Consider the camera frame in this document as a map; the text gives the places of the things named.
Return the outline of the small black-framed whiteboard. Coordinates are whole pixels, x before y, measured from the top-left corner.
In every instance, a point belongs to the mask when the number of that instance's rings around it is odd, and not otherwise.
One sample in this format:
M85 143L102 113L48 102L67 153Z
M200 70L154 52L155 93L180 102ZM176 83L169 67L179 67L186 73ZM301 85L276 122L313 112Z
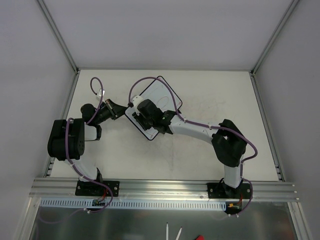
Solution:
M175 111L174 102L170 94L170 92L172 92L176 107L179 110L183 105L183 101L162 76L158 76L158 78L161 79L161 81L153 79L153 81L138 95L144 100L151 100L157 108L165 112L167 110ZM125 111L125 116L149 141L152 141L159 132L153 127L144 129L135 119L135 115L135 108L129 106Z

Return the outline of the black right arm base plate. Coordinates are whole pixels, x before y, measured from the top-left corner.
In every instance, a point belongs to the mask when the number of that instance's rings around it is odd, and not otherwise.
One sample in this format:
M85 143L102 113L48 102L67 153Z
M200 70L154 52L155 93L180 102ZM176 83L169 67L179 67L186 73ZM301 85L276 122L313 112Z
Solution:
M232 188L224 182L209 182L206 184L209 199L250 199L252 190L249 183L240 183Z

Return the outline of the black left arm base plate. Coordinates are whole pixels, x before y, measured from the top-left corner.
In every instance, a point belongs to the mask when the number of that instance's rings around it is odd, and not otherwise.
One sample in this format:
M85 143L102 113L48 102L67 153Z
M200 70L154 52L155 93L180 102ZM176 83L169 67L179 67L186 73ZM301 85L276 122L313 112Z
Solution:
M78 180L75 188L75 195L82 197L102 197L105 192L106 197L111 196L111 192L114 197L119 196L120 182L115 180L104 180L103 184L110 188L107 190L104 186L92 183L90 181L83 182Z

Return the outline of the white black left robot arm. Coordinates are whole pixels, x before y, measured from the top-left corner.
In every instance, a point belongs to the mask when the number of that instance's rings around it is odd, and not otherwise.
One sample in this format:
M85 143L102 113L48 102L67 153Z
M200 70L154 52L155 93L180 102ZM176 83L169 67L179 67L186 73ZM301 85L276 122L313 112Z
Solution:
M88 182L87 189L93 195L101 194L105 184L100 170L84 158L85 142L99 141L102 136L101 123L122 117L126 110L126 106L107 99L98 107L84 104L80 108L81 118L53 122L47 143L49 156L69 165L78 174L79 181Z

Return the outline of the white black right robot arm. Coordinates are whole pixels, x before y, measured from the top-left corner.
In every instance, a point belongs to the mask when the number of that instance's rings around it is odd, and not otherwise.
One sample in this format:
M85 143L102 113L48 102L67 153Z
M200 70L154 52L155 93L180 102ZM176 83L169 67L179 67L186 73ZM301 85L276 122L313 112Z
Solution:
M217 129L204 123L191 123L182 120L177 112L162 111L150 99L140 96L132 99L131 106L133 117L145 131L153 128L161 134L184 135L211 144L217 159L224 165L224 193L230 198L241 193L240 161L247 143L232 121L225 119Z

